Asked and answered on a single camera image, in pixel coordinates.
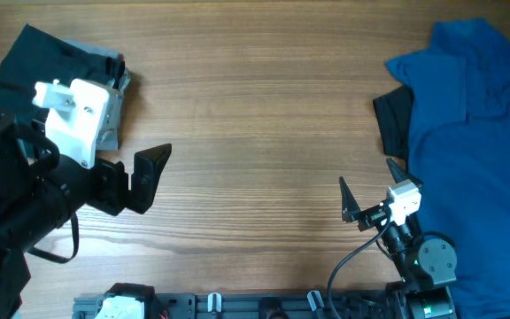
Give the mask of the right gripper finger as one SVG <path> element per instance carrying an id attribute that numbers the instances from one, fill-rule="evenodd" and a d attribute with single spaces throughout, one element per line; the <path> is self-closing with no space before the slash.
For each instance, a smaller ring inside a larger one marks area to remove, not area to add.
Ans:
<path id="1" fill-rule="evenodd" d="M 401 183 L 405 180 L 409 180 L 410 182 L 414 183 L 418 189 L 422 188 L 423 182 L 419 178 L 408 173 L 394 159 L 387 158 L 386 164 L 395 183 Z"/>
<path id="2" fill-rule="evenodd" d="M 342 176 L 339 177 L 339 185 L 342 196 L 342 220 L 344 222 L 355 222 L 359 219 L 361 213 L 359 204 Z"/>

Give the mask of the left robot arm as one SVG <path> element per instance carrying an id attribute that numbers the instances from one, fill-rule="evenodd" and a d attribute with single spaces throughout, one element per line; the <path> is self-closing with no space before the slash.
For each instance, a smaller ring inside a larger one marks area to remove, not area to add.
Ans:
<path id="1" fill-rule="evenodd" d="M 104 159 L 85 168 L 0 110 L 0 318 L 13 317 L 21 306 L 20 294 L 31 278 L 26 254 L 69 261 L 36 248 L 41 239 L 70 222 L 73 244 L 78 245 L 76 213 L 85 205 L 112 216 L 124 209 L 144 214 L 171 151 L 170 144 L 163 144 L 137 152 L 132 174 L 123 163 Z"/>

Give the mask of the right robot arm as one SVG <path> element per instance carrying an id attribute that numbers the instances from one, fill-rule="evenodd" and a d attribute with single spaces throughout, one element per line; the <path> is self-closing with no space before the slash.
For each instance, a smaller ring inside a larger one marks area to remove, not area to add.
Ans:
<path id="1" fill-rule="evenodd" d="M 346 257 L 332 271 L 327 286 L 328 305 L 334 306 L 333 283 L 337 272 L 371 245 L 394 264 L 400 280 L 381 291 L 347 292 L 334 309 L 335 318 L 456 318 L 450 286 L 457 281 L 456 245 L 445 234 L 421 230 L 423 182 L 393 159 L 387 166 L 395 184 L 378 205 L 362 209 L 343 177 L 339 178 L 342 220 L 355 222 L 360 231 L 377 234 Z"/>

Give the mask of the black shorts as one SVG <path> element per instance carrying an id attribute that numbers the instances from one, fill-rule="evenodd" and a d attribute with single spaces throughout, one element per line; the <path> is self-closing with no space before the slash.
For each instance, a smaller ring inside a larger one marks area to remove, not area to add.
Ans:
<path id="1" fill-rule="evenodd" d="M 37 82 L 68 86 L 74 79 L 90 80 L 119 91 L 129 84 L 129 71 L 115 50 L 86 43 L 63 41 L 35 27 L 24 26 L 0 64 L 0 81 L 33 88 Z M 32 104 L 32 98 L 0 88 L 0 108 L 17 120 L 39 129 L 49 111 Z"/>

